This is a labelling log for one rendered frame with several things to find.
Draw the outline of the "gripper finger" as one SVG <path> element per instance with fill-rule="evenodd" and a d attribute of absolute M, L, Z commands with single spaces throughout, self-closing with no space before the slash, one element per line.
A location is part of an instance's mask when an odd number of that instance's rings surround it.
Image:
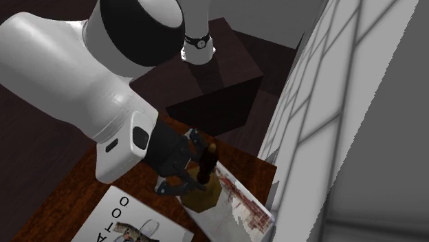
<path fill-rule="evenodd" d="M 178 185 L 171 185 L 167 182 L 165 177 L 159 176 L 155 185 L 154 191 L 158 195 L 181 196 L 186 195 L 188 192 L 197 189 L 206 191 L 206 187 L 200 184 L 197 180 L 193 179 L 189 173 L 179 175 L 181 183 Z"/>
<path fill-rule="evenodd" d="M 201 135 L 201 132 L 195 128 L 190 128 L 186 132 L 186 137 L 193 143 L 196 152 L 195 157 L 200 158 L 204 150 L 206 149 L 205 138 Z"/>

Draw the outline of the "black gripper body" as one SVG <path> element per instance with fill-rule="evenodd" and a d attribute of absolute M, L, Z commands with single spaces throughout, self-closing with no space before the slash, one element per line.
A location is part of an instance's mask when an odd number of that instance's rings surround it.
<path fill-rule="evenodd" d="M 169 177 L 180 174 L 192 157 L 188 139 L 158 120 L 142 161 L 159 176 Z"/>

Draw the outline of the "white book with red print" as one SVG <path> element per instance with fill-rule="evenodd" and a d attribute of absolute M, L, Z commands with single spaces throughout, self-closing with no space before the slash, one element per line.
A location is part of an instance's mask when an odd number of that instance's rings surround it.
<path fill-rule="evenodd" d="M 185 211 L 211 242 L 262 242 L 274 216 L 222 163 L 215 173 L 222 187 L 216 206 L 200 213 L 184 206 Z"/>

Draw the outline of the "white book with black letters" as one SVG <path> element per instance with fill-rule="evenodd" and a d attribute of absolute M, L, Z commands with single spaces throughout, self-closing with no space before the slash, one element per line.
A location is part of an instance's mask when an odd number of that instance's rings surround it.
<path fill-rule="evenodd" d="M 71 242 L 191 242 L 194 233 L 110 186 Z"/>

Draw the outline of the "dark robot stand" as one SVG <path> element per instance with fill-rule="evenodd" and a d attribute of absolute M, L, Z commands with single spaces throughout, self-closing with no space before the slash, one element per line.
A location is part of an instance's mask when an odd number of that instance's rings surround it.
<path fill-rule="evenodd" d="M 192 65 L 175 56 L 131 87 L 160 115 L 217 136 L 246 123 L 263 73 L 224 18 L 209 28 L 216 49 L 210 62 Z"/>

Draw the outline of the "brown wooden table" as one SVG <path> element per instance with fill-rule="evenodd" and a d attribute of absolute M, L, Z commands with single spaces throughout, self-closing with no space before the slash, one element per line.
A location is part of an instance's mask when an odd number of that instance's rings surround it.
<path fill-rule="evenodd" d="M 220 162 L 265 204 L 276 167 L 214 137 L 204 137 L 217 144 Z M 48 242 L 50 239 L 71 242 L 109 188 L 95 178 L 95 159 L 96 151 L 90 148 L 23 227 L 5 242 Z M 176 198 L 156 195 L 153 190 L 156 180 L 157 175 L 149 166 L 138 164 L 116 180 L 114 186 L 193 232 L 192 242 L 209 242 Z"/>

